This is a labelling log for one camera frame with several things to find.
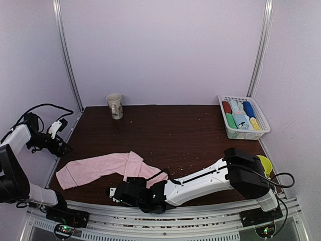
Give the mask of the pink towel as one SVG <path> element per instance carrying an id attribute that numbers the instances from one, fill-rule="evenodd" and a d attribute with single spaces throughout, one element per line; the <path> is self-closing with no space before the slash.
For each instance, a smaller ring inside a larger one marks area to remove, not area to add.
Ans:
<path id="1" fill-rule="evenodd" d="M 141 177 L 147 180 L 147 187 L 160 181 L 168 180 L 166 173 L 146 164 L 141 156 L 135 152 L 113 153 L 67 163 L 56 172 L 56 178 L 61 188 L 66 190 L 89 184 L 103 176 L 117 173 L 128 177 Z"/>

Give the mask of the blue polka dot towel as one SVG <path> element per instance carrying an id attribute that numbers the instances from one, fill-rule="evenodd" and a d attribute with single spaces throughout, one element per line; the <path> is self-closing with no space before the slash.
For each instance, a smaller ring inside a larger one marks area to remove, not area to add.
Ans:
<path id="1" fill-rule="evenodd" d="M 233 119 L 238 129 L 240 130 L 253 130 L 253 127 L 244 113 L 232 113 Z"/>

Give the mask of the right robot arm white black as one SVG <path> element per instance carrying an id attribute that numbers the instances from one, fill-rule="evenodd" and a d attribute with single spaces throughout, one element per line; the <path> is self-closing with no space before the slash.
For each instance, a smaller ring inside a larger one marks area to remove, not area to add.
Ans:
<path id="1" fill-rule="evenodd" d="M 269 221 L 276 214 L 278 201 L 260 158 L 237 148 L 226 149 L 224 155 L 205 169 L 151 187 L 147 187 L 147 179 L 128 177 L 109 189 L 109 197 L 144 213 L 162 214 L 190 200 L 234 189 L 243 198 L 259 204 L 260 221 Z"/>

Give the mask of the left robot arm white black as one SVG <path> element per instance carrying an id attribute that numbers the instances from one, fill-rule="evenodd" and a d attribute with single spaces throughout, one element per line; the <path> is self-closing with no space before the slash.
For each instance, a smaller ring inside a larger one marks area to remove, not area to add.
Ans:
<path id="1" fill-rule="evenodd" d="M 40 116 L 33 111 L 40 107 L 50 106 L 63 110 L 47 129 Z M 16 204 L 17 208 L 52 209 L 52 214 L 61 222 L 72 219 L 64 197 L 57 191 L 32 184 L 18 161 L 23 148 L 32 153 L 48 150 L 52 155 L 61 158 L 72 152 L 73 148 L 59 135 L 68 125 L 65 119 L 74 112 L 68 108 L 52 103 L 42 103 L 26 110 L 10 130 L 1 139 L 1 203 Z"/>

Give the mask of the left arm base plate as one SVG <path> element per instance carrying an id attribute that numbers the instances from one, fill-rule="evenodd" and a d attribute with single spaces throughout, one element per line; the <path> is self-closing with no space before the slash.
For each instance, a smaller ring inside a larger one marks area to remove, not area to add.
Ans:
<path id="1" fill-rule="evenodd" d="M 89 219 L 89 213 L 86 211 L 73 210 L 69 208 L 65 210 L 49 208 L 46 212 L 46 219 L 75 228 L 86 228 Z"/>

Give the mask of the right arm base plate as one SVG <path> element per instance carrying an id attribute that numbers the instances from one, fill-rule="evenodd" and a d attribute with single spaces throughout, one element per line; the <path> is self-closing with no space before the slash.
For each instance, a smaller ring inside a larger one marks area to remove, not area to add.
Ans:
<path id="1" fill-rule="evenodd" d="M 240 212 L 240 219 L 243 227 L 271 222 L 282 217 L 283 213 L 280 207 L 268 212 L 264 212 L 261 208 Z"/>

